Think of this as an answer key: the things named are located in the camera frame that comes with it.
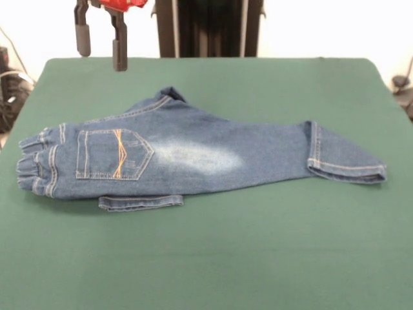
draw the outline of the green surface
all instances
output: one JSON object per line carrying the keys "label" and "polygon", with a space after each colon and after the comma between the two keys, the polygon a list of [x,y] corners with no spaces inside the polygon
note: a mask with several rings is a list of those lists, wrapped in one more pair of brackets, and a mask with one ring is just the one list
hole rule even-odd
{"label": "green surface", "polygon": [[[311,178],[110,214],[18,189],[17,142],[119,114],[173,85],[224,118],[312,119],[388,182]],[[412,309],[413,130],[362,59],[50,61],[0,154],[0,309]]]}

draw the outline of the black cable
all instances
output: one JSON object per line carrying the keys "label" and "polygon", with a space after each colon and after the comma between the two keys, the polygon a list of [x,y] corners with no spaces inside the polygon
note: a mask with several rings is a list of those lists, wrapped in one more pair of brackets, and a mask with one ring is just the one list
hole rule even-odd
{"label": "black cable", "polygon": [[407,70],[406,78],[408,78],[408,77],[410,76],[410,73],[412,72],[412,65],[413,65],[413,57],[410,58],[410,64],[408,65],[408,70]]}
{"label": "black cable", "polygon": [[13,51],[14,51],[14,54],[15,54],[15,56],[17,57],[17,59],[19,60],[20,65],[21,65],[21,67],[23,68],[23,71],[25,71],[25,73],[28,74],[28,73],[27,73],[27,69],[26,69],[26,67],[25,67],[25,64],[22,62],[19,53],[17,53],[17,50],[16,50],[16,48],[15,48],[15,46],[14,46],[14,44],[13,44],[13,41],[9,38],[9,36],[8,36],[8,35],[6,34],[6,32],[1,28],[1,26],[0,26],[0,32],[4,35],[4,37],[7,39],[7,41],[8,41],[8,42],[10,43],[10,45],[12,46],[12,49],[13,49]]}

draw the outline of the jeans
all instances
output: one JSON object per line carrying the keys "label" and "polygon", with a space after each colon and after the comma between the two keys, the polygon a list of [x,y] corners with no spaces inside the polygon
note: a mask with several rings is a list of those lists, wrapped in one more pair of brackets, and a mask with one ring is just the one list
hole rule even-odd
{"label": "jeans", "polygon": [[99,198],[108,211],[311,176],[365,184],[387,178],[382,161],[314,121],[230,121],[189,105],[172,87],[121,115],[46,128],[20,147],[22,189]]}

